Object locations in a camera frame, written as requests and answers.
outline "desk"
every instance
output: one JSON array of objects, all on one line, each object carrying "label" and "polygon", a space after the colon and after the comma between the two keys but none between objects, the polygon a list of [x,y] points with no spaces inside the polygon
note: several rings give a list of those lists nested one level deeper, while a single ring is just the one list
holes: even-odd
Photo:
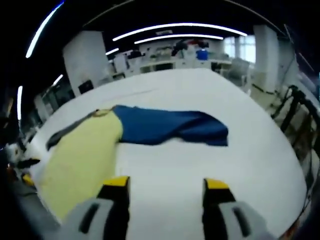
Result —
[{"label": "desk", "polygon": [[[299,216],[306,184],[290,143],[248,95],[209,69],[151,72],[86,92],[50,117],[31,141],[30,152],[42,154],[45,164],[50,152],[44,144],[51,134],[96,108],[115,104],[203,111],[229,129],[228,147],[177,139],[157,146],[119,144],[116,173],[131,176],[128,240],[203,239],[205,177],[226,182],[237,200],[265,218],[276,237]],[[31,170],[35,178],[40,168]]]}]

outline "ceiling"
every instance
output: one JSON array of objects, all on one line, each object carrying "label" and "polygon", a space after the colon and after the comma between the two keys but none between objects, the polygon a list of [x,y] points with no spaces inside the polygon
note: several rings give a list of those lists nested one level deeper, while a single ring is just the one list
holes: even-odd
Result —
[{"label": "ceiling", "polygon": [[[247,34],[253,34],[253,25],[267,24],[279,38],[284,38],[284,24],[287,23],[301,36],[301,51],[305,58],[320,69],[317,32],[312,28],[312,23],[316,23],[317,8],[311,0],[303,1],[304,5],[285,0],[215,0],[210,5],[208,1],[186,0],[67,0],[44,28],[32,56],[25,58],[39,25],[60,3],[58,0],[8,3],[7,12],[11,17],[3,22],[6,33],[2,37],[5,40],[5,75],[1,81],[7,81],[16,88],[23,85],[22,114],[33,107],[33,98],[37,93],[50,86],[60,74],[67,76],[62,48],[81,30],[102,31],[106,50],[109,51],[114,48],[128,50],[134,41],[154,37],[155,32],[139,33],[117,42],[113,42],[112,38],[159,24],[205,23]],[[243,6],[264,16],[274,25]],[[230,32],[202,27],[193,27],[192,32],[186,27],[171,29],[175,34],[234,36]]]}]

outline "blue cloth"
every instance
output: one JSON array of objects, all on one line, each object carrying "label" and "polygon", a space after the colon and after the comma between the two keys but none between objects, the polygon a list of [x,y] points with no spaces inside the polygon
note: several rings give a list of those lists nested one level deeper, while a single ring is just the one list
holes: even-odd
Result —
[{"label": "blue cloth", "polygon": [[117,105],[113,112],[122,122],[121,142],[161,144],[170,138],[186,142],[228,145],[228,128],[204,112],[166,111]]},{"label": "blue cloth", "polygon": [[208,60],[208,51],[204,48],[196,51],[196,58],[203,61]]}]

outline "table surface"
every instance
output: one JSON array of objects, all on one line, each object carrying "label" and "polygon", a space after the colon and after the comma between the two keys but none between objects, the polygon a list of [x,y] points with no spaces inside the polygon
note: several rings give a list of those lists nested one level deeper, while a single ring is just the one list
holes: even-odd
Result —
[{"label": "table surface", "polygon": [[227,183],[236,200],[248,203],[262,215],[276,237],[299,216],[306,184],[290,143],[250,96],[204,68],[135,75],[66,103],[27,147],[27,154],[42,159],[32,168],[33,176],[41,175],[54,151],[44,148],[53,133],[94,109],[116,104],[202,111],[229,129],[228,147],[178,139],[157,146],[118,145],[116,173],[131,176],[128,240],[204,239],[203,178]]}]

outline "led light strip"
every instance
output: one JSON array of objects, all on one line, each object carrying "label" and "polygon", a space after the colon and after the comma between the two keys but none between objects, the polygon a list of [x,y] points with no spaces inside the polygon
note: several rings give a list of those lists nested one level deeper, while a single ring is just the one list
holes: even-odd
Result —
[{"label": "led light strip", "polygon": [[115,53],[116,51],[119,51],[119,48],[115,48],[115,49],[113,49],[113,50],[111,50],[111,51],[107,51],[107,52],[105,53],[105,55],[113,54],[113,53]]},{"label": "led light strip", "polygon": [[224,38],[221,36],[211,36],[211,35],[203,35],[203,34],[172,34],[172,35],[166,35],[166,36],[156,36],[147,38],[140,41],[135,41],[134,44],[141,44],[153,40],[159,40],[159,39],[169,39],[169,38],[205,38],[205,39],[219,39],[223,40]]},{"label": "led light strip", "polygon": [[49,22],[49,20],[52,18],[52,16],[55,14],[55,12],[58,10],[58,8],[60,8],[65,2],[62,2],[60,5],[58,5],[46,18],[45,20],[41,23],[39,29],[35,32],[35,35],[30,43],[30,46],[28,48],[28,51],[26,52],[25,57],[28,59],[30,58],[32,52],[35,49],[35,46],[37,44],[37,41],[40,37],[41,32],[44,30],[45,26],[47,25],[47,23]]},{"label": "led light strip", "polygon": [[58,76],[58,78],[53,82],[52,86],[57,85],[57,83],[64,77],[63,74],[61,74],[60,76]]},{"label": "led light strip", "polygon": [[145,31],[149,31],[149,30],[171,28],[171,27],[204,27],[204,28],[211,28],[211,29],[220,29],[220,30],[231,32],[231,33],[239,34],[244,37],[248,36],[248,34],[242,32],[242,31],[237,31],[237,30],[231,29],[229,27],[225,27],[225,26],[218,26],[218,25],[211,25],[211,24],[204,24],[204,23],[183,22],[183,23],[170,23],[170,24],[162,24],[162,25],[141,28],[141,29],[131,31],[126,34],[117,36],[114,39],[112,39],[112,41],[115,42],[115,41],[118,41],[119,39],[123,39],[125,37],[131,36],[134,34],[138,34],[138,33],[142,33]]},{"label": "led light strip", "polygon": [[17,101],[16,101],[16,113],[17,113],[17,118],[20,121],[21,119],[21,97],[22,97],[22,89],[23,86],[20,86],[18,88],[18,96],[17,96]]}]

